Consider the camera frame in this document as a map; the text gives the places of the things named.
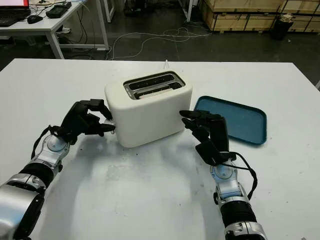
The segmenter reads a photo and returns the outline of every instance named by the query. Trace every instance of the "wooden crate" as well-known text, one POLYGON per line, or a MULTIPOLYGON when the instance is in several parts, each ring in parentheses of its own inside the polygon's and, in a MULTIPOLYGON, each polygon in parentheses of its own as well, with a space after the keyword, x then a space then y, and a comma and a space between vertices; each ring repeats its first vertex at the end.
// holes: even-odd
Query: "wooden crate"
POLYGON ((313 14, 320 12, 320 0, 284 0, 280 12, 286 14, 313 14))
POLYGON ((293 25, 289 28, 289 32, 304 32, 311 16, 293 16, 293 25))
POLYGON ((319 5, 318 8, 316 9, 315 14, 320 14, 320 5, 319 5))
POLYGON ((214 13, 211 11, 211 9, 209 8, 209 6, 205 2, 205 0, 200 0, 198 5, 199 5, 199 9, 200 9, 200 11, 202 13, 203 21, 206 23, 208 28, 211 31, 213 31, 214 30, 214 26, 215 26, 215 22, 216 22, 214 13))
POLYGON ((205 0, 212 12, 276 13, 284 0, 205 0))
POLYGON ((251 14, 246 24, 245 31, 269 31, 273 26, 276 15, 251 14))
POLYGON ((320 33, 320 16, 312 17, 311 22, 306 27, 305 32, 308 32, 308 33, 320 33))
POLYGON ((215 14, 214 31, 244 31, 247 14, 215 14))

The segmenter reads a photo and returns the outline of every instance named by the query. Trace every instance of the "table surface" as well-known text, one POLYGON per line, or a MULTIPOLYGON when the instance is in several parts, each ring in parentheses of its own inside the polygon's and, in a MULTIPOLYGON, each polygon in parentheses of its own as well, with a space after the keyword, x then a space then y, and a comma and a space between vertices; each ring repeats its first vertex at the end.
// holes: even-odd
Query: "table surface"
MULTIPOLYGON (((29 161, 42 130, 72 104, 105 99, 106 83, 162 71, 164 62, 15 59, 0 72, 0 183, 29 161)), ((320 94, 292 63, 169 62, 208 95, 262 109, 267 141, 234 140, 258 176, 251 204, 268 238, 319 238, 320 94)), ((187 130, 135 148, 81 136, 48 189, 33 240, 223 240, 209 166, 187 130)), ((239 171, 249 191, 252 179, 239 171)))
POLYGON ((48 18, 46 16, 46 11, 49 9, 52 9, 54 6, 49 7, 48 9, 44 10, 40 16, 44 17, 43 20, 38 21, 33 24, 29 24, 27 22, 27 19, 24 21, 18 21, 17 23, 8 26, 8 27, 0 27, 0 33, 1 32, 50 32, 58 28, 63 21, 65 21, 71 14, 74 13, 79 7, 81 6, 80 2, 72 2, 71 7, 68 9, 68 11, 62 15, 60 18, 48 18))

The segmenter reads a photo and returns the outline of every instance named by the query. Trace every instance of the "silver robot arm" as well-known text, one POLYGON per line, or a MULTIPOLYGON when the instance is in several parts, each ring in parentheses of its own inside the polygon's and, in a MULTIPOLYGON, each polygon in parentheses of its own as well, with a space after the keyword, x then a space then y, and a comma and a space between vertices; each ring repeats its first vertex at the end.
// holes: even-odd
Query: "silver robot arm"
MULTIPOLYGON (((225 163, 233 165, 230 159, 225 163)), ((238 182, 238 170, 217 165, 212 168, 211 175, 216 183, 214 202, 221 211, 225 239, 268 240, 257 222, 246 191, 238 182)))
POLYGON ((100 124, 100 118, 88 113, 100 112, 107 120, 112 115, 101 99, 78 101, 69 110, 61 126, 49 126, 35 141, 31 161, 5 184, 0 186, 0 240, 28 240, 44 204, 45 191, 61 172, 62 160, 77 137, 86 135, 103 136, 115 130, 110 124, 100 124), (41 138, 50 131, 42 142, 42 149, 35 150, 41 138))
POLYGON ((62 170, 70 144, 47 136, 39 154, 0 186, 0 240, 25 239, 34 229, 44 204, 45 191, 62 170))
POLYGON ((229 151, 229 138, 225 119, 208 111, 182 110, 185 128, 200 141, 195 146, 205 163, 211 166, 211 175, 216 183, 214 202, 219 205, 225 226, 226 240, 267 240, 262 226, 257 222, 250 205, 250 198, 257 187, 255 171, 237 152, 229 151), (247 167, 233 164, 239 156, 247 167), (247 195, 238 181, 238 170, 248 170, 253 177, 252 190, 247 195))

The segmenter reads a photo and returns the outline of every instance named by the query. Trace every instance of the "toaster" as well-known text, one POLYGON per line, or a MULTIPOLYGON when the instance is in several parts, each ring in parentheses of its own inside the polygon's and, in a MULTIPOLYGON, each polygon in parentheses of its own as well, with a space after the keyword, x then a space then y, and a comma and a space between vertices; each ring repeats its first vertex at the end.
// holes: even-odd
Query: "toaster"
POLYGON ((124 79, 105 87, 119 143, 137 147, 182 131, 192 86, 174 71, 124 79))

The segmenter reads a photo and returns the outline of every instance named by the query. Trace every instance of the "plastic tray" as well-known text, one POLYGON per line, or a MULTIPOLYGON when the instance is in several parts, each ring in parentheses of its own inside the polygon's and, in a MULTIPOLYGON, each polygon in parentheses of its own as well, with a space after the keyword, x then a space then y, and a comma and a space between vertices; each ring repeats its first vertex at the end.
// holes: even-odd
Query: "plastic tray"
POLYGON ((263 144, 267 140, 267 115, 258 108, 201 96, 194 109, 223 116, 231 138, 255 145, 263 144))

